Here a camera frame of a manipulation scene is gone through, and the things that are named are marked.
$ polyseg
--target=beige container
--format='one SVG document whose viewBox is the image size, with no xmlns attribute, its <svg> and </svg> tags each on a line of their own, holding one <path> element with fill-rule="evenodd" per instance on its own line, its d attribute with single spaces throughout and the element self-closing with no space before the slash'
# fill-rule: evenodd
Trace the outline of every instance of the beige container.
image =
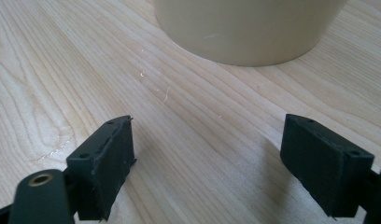
<svg viewBox="0 0 381 224">
<path fill-rule="evenodd" d="M 219 63 L 261 66 L 316 45 L 346 0 L 155 0 L 179 46 Z"/>
</svg>

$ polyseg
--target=cylindrical container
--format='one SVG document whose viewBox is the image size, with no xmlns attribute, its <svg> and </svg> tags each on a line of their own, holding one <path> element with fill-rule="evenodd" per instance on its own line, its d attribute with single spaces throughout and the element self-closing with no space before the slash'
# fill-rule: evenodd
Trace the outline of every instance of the cylindrical container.
<svg viewBox="0 0 381 224">
<path fill-rule="evenodd" d="M 316 45 L 346 0 L 155 0 L 179 46 L 219 63 L 261 66 Z"/>
</svg>

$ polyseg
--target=light wood surface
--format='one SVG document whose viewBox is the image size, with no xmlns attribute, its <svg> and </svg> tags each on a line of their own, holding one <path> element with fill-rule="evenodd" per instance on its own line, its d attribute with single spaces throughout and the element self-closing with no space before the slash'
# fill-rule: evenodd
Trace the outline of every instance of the light wood surface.
<svg viewBox="0 0 381 224">
<path fill-rule="evenodd" d="M 279 158 L 286 113 L 369 150 L 380 171 L 381 0 L 350 0 L 303 57 L 259 68 L 180 48 L 152 0 L 0 0 L 0 207 L 130 114 L 138 162 L 108 223 L 333 223 Z"/>
</svg>

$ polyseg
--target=wood grain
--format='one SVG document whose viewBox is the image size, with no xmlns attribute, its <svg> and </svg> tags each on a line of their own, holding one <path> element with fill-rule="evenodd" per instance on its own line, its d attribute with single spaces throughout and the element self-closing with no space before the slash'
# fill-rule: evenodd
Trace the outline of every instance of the wood grain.
<svg viewBox="0 0 381 224">
<path fill-rule="evenodd" d="M 108 223 L 332 223 L 279 159 L 286 113 L 371 151 L 380 171 L 381 0 L 350 0 L 303 57 L 258 68 L 180 48 L 152 0 L 0 1 L 0 207 L 130 114 L 139 161 Z"/>
</svg>

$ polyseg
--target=wooden table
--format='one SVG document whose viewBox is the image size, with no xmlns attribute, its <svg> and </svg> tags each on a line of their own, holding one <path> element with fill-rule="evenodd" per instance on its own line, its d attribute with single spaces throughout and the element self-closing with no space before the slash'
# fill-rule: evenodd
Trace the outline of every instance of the wooden table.
<svg viewBox="0 0 381 224">
<path fill-rule="evenodd" d="M 332 223 L 279 158 L 287 113 L 380 171 L 381 0 L 350 0 L 314 49 L 258 68 L 180 48 L 152 0 L 0 0 L 0 207 L 130 114 L 138 162 L 108 223 Z"/>
</svg>

